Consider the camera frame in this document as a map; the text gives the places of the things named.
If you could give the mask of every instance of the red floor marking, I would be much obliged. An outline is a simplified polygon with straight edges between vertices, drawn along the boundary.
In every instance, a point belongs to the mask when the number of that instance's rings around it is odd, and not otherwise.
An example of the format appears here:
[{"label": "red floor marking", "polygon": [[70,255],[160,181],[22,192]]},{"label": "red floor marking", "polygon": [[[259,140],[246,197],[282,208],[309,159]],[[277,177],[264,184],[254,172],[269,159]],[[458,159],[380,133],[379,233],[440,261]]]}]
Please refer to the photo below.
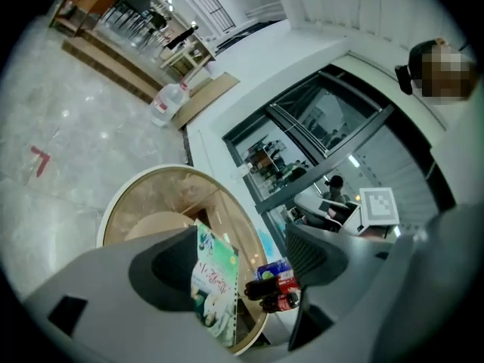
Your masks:
[{"label": "red floor marking", "polygon": [[51,157],[46,154],[45,152],[42,152],[40,149],[37,147],[31,147],[30,150],[32,151],[33,154],[38,154],[42,158],[42,162],[40,163],[39,168],[37,169],[37,177],[39,177],[45,169],[45,166],[47,165],[48,161],[51,159]]}]

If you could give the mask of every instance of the book cover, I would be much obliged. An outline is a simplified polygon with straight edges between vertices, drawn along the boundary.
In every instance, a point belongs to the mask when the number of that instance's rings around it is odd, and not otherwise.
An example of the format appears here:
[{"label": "book cover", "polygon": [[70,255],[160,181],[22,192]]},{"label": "book cover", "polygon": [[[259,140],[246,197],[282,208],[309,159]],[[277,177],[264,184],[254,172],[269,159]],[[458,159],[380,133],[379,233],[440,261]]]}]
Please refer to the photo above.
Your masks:
[{"label": "book cover", "polygon": [[195,225],[198,262],[191,278],[194,311],[210,334],[223,346],[232,347],[236,343],[237,250],[199,220]]}]

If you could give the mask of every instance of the marble floor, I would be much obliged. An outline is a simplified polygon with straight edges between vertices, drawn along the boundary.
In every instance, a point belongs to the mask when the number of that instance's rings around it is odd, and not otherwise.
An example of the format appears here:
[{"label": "marble floor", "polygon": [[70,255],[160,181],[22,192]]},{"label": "marble floor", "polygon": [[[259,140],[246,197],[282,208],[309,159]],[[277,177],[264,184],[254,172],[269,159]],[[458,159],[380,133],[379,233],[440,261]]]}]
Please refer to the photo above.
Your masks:
[{"label": "marble floor", "polygon": [[[26,29],[0,82],[0,260],[20,299],[95,247],[123,183],[186,161],[180,132],[156,127],[144,102],[62,51],[47,23]],[[33,147],[50,156],[44,168]]]}]

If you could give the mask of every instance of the white ceiling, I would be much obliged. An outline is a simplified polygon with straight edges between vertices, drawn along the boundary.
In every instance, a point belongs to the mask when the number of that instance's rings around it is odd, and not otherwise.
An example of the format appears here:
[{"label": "white ceiling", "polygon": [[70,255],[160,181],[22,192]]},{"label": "white ceiling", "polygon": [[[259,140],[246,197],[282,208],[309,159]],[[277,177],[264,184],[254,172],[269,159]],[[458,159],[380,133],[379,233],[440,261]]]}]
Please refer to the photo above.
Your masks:
[{"label": "white ceiling", "polygon": [[281,0],[292,27],[338,26],[377,36],[408,50],[441,36],[464,43],[448,12],[436,0]]}]

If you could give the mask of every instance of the round table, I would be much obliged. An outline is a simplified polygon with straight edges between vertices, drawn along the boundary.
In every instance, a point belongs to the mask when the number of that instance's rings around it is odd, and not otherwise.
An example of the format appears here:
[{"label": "round table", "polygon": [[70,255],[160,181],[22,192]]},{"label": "round table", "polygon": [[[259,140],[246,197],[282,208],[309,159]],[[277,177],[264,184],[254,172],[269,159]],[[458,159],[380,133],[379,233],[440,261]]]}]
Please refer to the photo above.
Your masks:
[{"label": "round table", "polygon": [[186,228],[195,219],[238,249],[237,330],[230,351],[239,355],[256,341],[267,321],[259,303],[244,295],[245,284],[267,259],[249,217],[220,183],[190,166],[156,166],[137,174],[108,205],[97,246]]}]

